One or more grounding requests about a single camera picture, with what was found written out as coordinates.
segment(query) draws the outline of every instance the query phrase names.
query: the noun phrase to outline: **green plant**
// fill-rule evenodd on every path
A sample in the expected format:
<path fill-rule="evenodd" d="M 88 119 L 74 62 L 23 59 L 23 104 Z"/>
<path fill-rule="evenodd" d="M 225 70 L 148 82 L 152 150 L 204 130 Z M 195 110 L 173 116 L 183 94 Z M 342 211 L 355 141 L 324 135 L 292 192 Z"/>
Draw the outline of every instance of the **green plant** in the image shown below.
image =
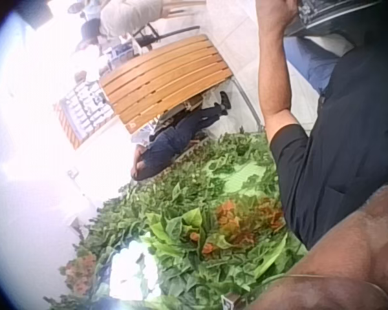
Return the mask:
<path fill-rule="evenodd" d="M 263 173 L 227 192 L 230 176 L 248 163 L 264 167 Z M 79 309 L 74 303 L 97 309 L 108 300 L 104 272 L 132 240 L 149 245 L 163 292 L 150 302 L 126 302 L 134 309 L 220 309 L 220 295 L 229 292 L 250 302 L 265 279 L 302 257 L 300 243 L 285 228 L 275 165 L 262 135 L 207 141 L 169 173 L 126 185 L 120 194 L 98 210 L 88 237 L 76 246 L 79 257 L 96 257 L 85 298 L 50 300 L 51 309 L 62 309 L 63 302 L 63 309 Z"/>

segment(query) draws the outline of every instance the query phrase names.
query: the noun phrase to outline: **white tile floor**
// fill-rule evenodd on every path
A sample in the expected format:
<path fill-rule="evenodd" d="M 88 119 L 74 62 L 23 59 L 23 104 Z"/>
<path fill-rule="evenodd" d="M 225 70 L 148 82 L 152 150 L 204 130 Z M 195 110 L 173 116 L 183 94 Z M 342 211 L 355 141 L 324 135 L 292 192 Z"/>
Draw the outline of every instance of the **white tile floor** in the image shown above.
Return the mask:
<path fill-rule="evenodd" d="M 162 19 L 153 23 L 161 34 L 187 26 L 201 27 L 200 30 L 169 37 L 157 46 L 199 33 L 207 34 L 261 117 L 257 84 L 259 37 L 255 0 L 207 0 L 204 8 L 193 12 L 196 13 L 193 16 Z M 311 39 L 339 56 L 352 48 L 348 42 L 339 37 Z M 288 64 L 288 67 L 292 85 L 292 112 L 302 126 L 310 130 L 316 120 L 318 94 L 292 65 Z M 251 117 L 250 113 L 236 115 L 239 116 L 236 124 Z"/>

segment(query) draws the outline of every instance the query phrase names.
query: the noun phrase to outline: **sleeve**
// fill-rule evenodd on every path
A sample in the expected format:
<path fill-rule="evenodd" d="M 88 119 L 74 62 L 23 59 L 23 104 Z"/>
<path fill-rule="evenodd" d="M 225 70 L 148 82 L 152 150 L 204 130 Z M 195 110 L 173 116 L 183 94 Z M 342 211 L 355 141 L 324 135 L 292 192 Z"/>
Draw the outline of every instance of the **sleeve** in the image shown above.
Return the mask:
<path fill-rule="evenodd" d="M 293 198 L 305 164 L 307 145 L 308 136 L 302 126 L 297 124 L 280 129 L 270 143 L 279 175 L 280 199 L 287 221 L 293 213 Z"/>

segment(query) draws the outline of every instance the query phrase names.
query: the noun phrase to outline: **wooden bench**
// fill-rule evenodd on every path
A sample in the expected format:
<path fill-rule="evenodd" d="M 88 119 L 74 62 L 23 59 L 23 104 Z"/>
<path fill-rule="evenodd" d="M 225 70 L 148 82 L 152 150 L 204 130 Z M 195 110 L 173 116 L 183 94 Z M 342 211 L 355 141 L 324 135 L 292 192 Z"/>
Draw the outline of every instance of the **wooden bench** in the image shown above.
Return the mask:
<path fill-rule="evenodd" d="M 129 133 L 232 76 L 205 35 L 136 57 L 102 77 L 100 85 Z"/>

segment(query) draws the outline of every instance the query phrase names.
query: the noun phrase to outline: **wooden slat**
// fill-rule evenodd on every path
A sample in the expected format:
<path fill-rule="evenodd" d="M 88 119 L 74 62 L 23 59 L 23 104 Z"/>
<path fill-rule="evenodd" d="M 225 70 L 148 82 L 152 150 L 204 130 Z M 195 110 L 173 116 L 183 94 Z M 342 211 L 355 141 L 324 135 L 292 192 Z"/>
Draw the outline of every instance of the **wooden slat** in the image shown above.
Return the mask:
<path fill-rule="evenodd" d="M 132 119 L 129 123 L 125 121 L 126 113 L 120 115 L 120 119 L 126 124 L 126 128 L 129 133 L 136 132 L 140 127 L 144 126 L 148 121 L 155 118 L 157 115 L 163 113 L 165 110 L 170 107 L 174 107 L 175 105 L 183 102 L 184 100 L 192 97 L 193 93 L 200 93 L 202 91 L 207 90 L 208 88 L 223 82 L 225 79 L 230 77 L 232 72 L 230 69 L 224 69 L 219 72 L 216 72 L 210 76 L 207 76 L 203 79 L 192 83 L 183 89 L 180 89 L 178 92 L 170 95 L 169 97 L 164 98 L 160 103 L 152 106 L 149 110 L 144 111 L 141 115 Z"/>
<path fill-rule="evenodd" d="M 117 114 L 121 114 L 123 111 L 131 108 L 132 106 L 136 106 L 138 109 L 141 109 L 140 108 L 141 103 L 138 101 L 142 101 L 145 97 L 149 96 L 151 93 L 156 91 L 158 92 L 161 90 L 161 88 L 165 86 L 170 87 L 171 86 L 170 84 L 172 83 L 178 83 L 176 87 L 177 89 L 180 89 L 181 87 L 184 86 L 184 79 L 186 79 L 188 75 L 198 70 L 201 70 L 202 68 L 208 67 L 214 63 L 218 63 L 221 61 L 222 59 L 220 55 L 213 55 L 213 56 L 196 60 L 192 63 L 188 63 L 187 65 L 184 65 L 180 68 L 177 68 L 173 71 L 168 72 L 167 74 L 164 74 L 163 76 L 160 76 L 152 80 L 152 82 L 146 84 L 145 86 L 141 87 L 137 91 L 130 93 L 128 96 L 118 101 L 117 104 L 114 104 L 113 109 Z M 216 70 L 221 70 L 221 68 L 224 68 L 224 67 L 226 67 L 225 63 L 221 63 L 218 66 L 218 69 Z"/>
<path fill-rule="evenodd" d="M 124 112 L 119 108 L 116 109 L 116 113 L 121 115 L 121 119 L 124 123 L 127 123 L 128 121 L 131 121 L 136 115 L 141 113 L 141 111 L 148 109 L 159 101 L 165 100 L 164 98 L 174 94 L 175 92 L 178 92 L 180 89 L 189 86 L 200 79 L 206 78 L 216 72 L 221 72 L 225 68 L 227 68 L 227 65 L 224 62 L 213 63 L 212 65 L 203 67 L 200 70 L 183 76 L 170 84 L 164 85 L 161 89 L 158 89 L 155 93 L 130 106 Z M 198 92 L 191 92 L 190 97 L 194 96 L 195 94 L 198 94 Z"/>
<path fill-rule="evenodd" d="M 211 47 L 213 47 L 213 45 L 210 41 L 203 41 L 196 44 L 184 46 L 177 50 L 172 50 L 167 54 L 162 55 L 162 57 L 154 58 L 150 61 L 147 61 L 146 63 L 142 63 L 138 67 L 134 67 L 132 71 L 129 71 L 126 74 L 123 74 L 122 76 L 113 80 L 111 83 L 106 84 L 106 86 L 103 87 L 103 90 L 109 96 L 115 90 L 118 90 L 120 87 L 123 87 L 127 83 L 131 82 L 132 80 L 136 79 L 139 76 L 142 76 L 148 73 L 150 70 L 153 70 L 154 68 L 158 68 L 158 67 L 162 68 L 163 67 L 162 65 L 172 62 L 181 56 L 193 53 L 195 51 L 201 51 L 201 50 L 204 50 L 205 48 L 211 48 Z"/>
<path fill-rule="evenodd" d="M 111 102 L 112 105 L 115 105 L 115 103 L 131 93 L 132 91 L 140 88 L 141 86 L 145 85 L 146 83 L 151 82 L 155 78 L 162 76 L 166 74 L 167 72 L 174 70 L 176 68 L 179 68 L 187 63 L 193 62 L 197 59 L 201 59 L 210 55 L 218 54 L 217 50 L 214 47 L 211 48 L 205 48 L 202 50 L 197 50 L 194 52 L 191 52 L 189 54 L 183 55 L 181 57 L 175 58 L 172 61 L 168 61 L 162 66 L 156 67 L 153 70 L 150 70 L 149 72 L 146 72 L 145 74 L 142 74 L 141 76 L 138 76 L 136 79 L 130 81 L 127 83 L 126 80 L 123 80 L 124 85 L 115 90 L 114 92 L 110 93 L 108 95 L 109 102 Z"/>
<path fill-rule="evenodd" d="M 121 76 L 122 74 L 125 74 L 126 72 L 132 70 L 134 67 L 137 67 L 141 65 L 142 63 L 145 63 L 149 61 L 150 59 L 154 59 L 156 57 L 159 57 L 163 54 L 166 54 L 172 50 L 184 47 L 186 45 L 190 45 L 193 43 L 201 42 L 201 41 L 207 41 L 208 38 L 205 35 L 195 36 L 195 37 L 189 37 L 187 39 L 163 46 L 161 48 L 158 48 L 156 50 L 152 50 L 149 53 L 146 53 L 144 55 L 141 55 L 139 57 L 136 57 L 134 59 L 131 59 L 126 63 L 126 66 L 122 66 L 118 70 L 115 70 L 109 74 L 107 74 L 105 77 L 101 78 L 100 83 L 101 86 L 106 86 L 106 84 L 110 83 L 112 80 L 116 79 L 117 77 Z"/>

